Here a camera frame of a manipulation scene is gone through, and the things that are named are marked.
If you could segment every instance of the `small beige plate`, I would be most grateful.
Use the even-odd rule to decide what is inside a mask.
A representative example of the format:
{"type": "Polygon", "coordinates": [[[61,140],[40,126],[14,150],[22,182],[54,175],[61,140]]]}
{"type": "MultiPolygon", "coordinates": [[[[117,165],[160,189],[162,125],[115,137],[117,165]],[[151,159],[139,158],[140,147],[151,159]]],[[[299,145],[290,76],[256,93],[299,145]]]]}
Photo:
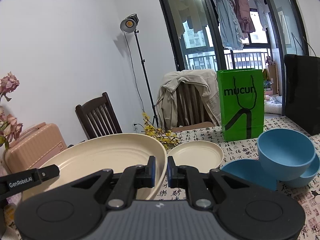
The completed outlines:
{"type": "Polygon", "coordinates": [[[193,141],[173,148],[168,156],[172,156],[177,166],[196,167],[199,172],[208,173],[210,169],[220,166],[223,159],[222,149],[208,141],[193,141]]]}
{"type": "Polygon", "coordinates": [[[137,133],[120,133],[79,143],[48,160],[42,167],[56,164],[60,176],[23,192],[23,201],[41,192],[62,186],[102,169],[123,172],[126,167],[147,165],[156,157],[156,181],[153,188],[141,188],[137,199],[153,199],[159,191],[167,169],[167,153],[156,139],[137,133]]]}

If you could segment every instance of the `suitcase handle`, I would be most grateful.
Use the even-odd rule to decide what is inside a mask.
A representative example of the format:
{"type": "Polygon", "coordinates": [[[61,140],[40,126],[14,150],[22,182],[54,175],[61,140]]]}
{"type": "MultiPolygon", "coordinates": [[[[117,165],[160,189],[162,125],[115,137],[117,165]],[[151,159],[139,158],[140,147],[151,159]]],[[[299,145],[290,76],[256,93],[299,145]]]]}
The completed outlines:
{"type": "Polygon", "coordinates": [[[45,122],[37,124],[36,126],[29,128],[28,130],[25,130],[22,134],[20,134],[18,139],[10,143],[9,148],[12,148],[13,146],[17,145],[18,142],[22,141],[26,137],[26,135],[29,135],[29,133],[32,132],[33,130],[38,130],[43,126],[45,126],[45,122]]]}

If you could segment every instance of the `balcony railing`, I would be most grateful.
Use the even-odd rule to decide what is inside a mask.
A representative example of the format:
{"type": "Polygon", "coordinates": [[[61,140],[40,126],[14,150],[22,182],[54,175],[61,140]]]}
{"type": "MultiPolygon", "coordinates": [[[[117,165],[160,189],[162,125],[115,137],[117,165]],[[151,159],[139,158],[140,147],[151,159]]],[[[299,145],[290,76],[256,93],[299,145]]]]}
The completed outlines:
{"type": "MultiPolygon", "coordinates": [[[[241,52],[233,53],[235,58],[235,68],[255,68],[265,69],[266,58],[268,52],[241,52]]],[[[206,69],[211,68],[218,70],[217,60],[215,55],[204,55],[193,57],[194,54],[186,55],[188,69],[206,69]]],[[[225,54],[227,69],[233,69],[231,53],[225,54]]]]}

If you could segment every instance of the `green paper bag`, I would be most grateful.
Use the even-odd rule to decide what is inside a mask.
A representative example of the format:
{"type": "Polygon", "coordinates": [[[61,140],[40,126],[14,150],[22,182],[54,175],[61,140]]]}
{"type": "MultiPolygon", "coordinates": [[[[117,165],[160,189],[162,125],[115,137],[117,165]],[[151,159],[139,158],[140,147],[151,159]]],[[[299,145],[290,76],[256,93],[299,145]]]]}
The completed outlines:
{"type": "Polygon", "coordinates": [[[264,120],[262,70],[220,70],[217,76],[225,141],[258,137],[264,120]]]}

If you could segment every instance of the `blue bowl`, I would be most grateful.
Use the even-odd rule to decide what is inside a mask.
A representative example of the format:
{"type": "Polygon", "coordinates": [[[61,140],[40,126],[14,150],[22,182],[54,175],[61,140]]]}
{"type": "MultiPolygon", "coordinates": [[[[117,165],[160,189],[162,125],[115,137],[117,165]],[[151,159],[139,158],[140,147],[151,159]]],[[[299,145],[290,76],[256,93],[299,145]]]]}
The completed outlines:
{"type": "Polygon", "coordinates": [[[276,190],[277,181],[270,177],[262,168],[259,161],[241,159],[227,163],[222,171],[235,175],[241,179],[257,184],[271,190],[276,190]]]}
{"type": "Polygon", "coordinates": [[[289,129],[272,129],[260,134],[258,153],[262,168],[282,181],[298,178],[316,157],[311,140],[289,129]]]}
{"type": "Polygon", "coordinates": [[[314,159],[309,168],[297,179],[293,179],[290,181],[284,181],[286,185],[289,187],[303,187],[308,185],[312,179],[318,174],[320,168],[320,159],[317,155],[314,159]]]}

